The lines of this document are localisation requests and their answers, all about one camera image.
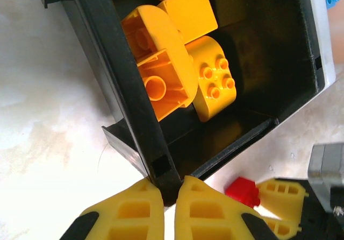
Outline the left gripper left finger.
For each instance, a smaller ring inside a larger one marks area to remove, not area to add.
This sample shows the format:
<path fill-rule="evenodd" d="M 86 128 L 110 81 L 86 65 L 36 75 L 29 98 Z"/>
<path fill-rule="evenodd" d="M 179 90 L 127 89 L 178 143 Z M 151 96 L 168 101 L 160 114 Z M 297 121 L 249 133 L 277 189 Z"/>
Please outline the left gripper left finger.
<path fill-rule="evenodd" d="M 164 239 L 164 204 L 149 180 L 84 210 L 61 239 Z"/>

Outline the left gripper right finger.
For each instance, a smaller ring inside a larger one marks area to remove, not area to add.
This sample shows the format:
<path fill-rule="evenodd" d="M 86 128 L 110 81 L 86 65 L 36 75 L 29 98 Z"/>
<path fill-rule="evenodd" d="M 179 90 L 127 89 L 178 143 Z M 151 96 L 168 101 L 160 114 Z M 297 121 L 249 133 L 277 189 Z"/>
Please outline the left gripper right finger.
<path fill-rule="evenodd" d="M 258 212 L 186 176 L 175 209 L 175 239 L 276 239 Z"/>

